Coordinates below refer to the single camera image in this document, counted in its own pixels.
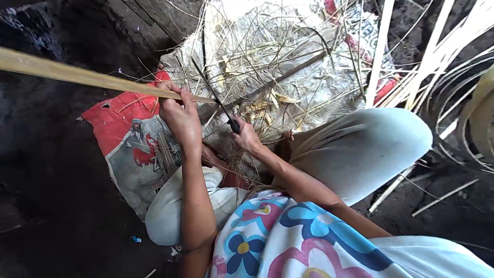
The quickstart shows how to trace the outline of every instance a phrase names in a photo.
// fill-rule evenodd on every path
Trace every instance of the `knee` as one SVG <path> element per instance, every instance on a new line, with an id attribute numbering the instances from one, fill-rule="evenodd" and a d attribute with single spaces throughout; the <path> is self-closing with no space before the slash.
<path id="1" fill-rule="evenodd" d="M 180 244 L 180 214 L 177 208 L 151 206 L 145 220 L 149 239 L 157 245 Z"/>
<path id="2" fill-rule="evenodd" d="M 355 113 L 369 143 L 399 146 L 424 155 L 432 145 L 432 133 L 417 115 L 401 108 L 374 108 Z"/>

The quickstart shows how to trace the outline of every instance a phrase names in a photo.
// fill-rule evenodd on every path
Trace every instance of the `black knife handle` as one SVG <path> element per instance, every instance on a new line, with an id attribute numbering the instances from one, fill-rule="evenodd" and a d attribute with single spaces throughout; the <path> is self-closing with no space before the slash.
<path id="1" fill-rule="evenodd" d="M 235 120 L 229 120 L 228 121 L 228 124 L 230 125 L 230 127 L 232 128 L 232 131 L 235 132 L 236 134 L 238 134 L 240 132 L 240 125 L 237 121 Z"/>

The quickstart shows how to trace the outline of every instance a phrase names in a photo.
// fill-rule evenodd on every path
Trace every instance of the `bamboo splinter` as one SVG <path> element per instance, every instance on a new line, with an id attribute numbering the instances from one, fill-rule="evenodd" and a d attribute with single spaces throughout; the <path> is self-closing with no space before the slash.
<path id="1" fill-rule="evenodd" d="M 0 70 L 46 77 L 83 85 L 119 91 L 181 99 L 180 94 L 153 86 L 132 82 L 94 71 L 69 66 L 63 63 L 38 58 L 22 52 L 0 47 Z M 193 101 L 216 103 L 214 99 L 193 96 Z"/>

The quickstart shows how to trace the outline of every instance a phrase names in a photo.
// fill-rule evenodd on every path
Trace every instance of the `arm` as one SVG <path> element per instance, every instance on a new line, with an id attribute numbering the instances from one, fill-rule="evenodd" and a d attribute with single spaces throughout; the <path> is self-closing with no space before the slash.
<path id="1" fill-rule="evenodd" d="M 297 202 L 311 201 L 343 220 L 366 238 L 391 236 L 378 225 L 347 206 L 331 189 L 311 175 L 281 159 L 264 146 L 254 128 L 240 117 L 240 133 L 232 134 L 235 143 L 266 164 L 273 174 L 284 181 L 282 189 Z"/>
<path id="2" fill-rule="evenodd" d="M 182 108 L 173 99 L 160 98 L 160 117 L 173 133 L 182 154 L 182 276 L 204 277 L 217 231 L 201 167 L 201 124 L 188 91 L 171 82 L 162 82 L 158 87 L 180 93 L 184 104 Z"/>

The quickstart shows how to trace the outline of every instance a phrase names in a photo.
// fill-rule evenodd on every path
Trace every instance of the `pink flower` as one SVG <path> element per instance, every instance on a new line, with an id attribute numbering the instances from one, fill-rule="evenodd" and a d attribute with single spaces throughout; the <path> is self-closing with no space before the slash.
<path id="1" fill-rule="evenodd" d="M 308 238 L 301 249 L 289 248 L 276 257 L 269 266 L 268 278 L 282 277 L 283 271 L 294 277 L 307 278 L 371 278 L 359 267 L 343 268 L 334 247 L 320 238 Z"/>
<path id="2" fill-rule="evenodd" d="M 216 267 L 216 276 L 219 278 L 224 278 L 226 276 L 226 261 L 225 258 L 220 256 L 213 257 L 213 266 Z"/>
<path id="3" fill-rule="evenodd" d="M 279 206 L 263 202 L 259 205 L 259 208 L 256 210 L 246 209 L 242 213 L 242 221 L 249 221 L 255 218 L 260 217 L 262 224 L 266 228 L 267 231 L 271 230 L 271 227 L 274 225 L 276 219 L 281 214 L 281 209 Z"/>

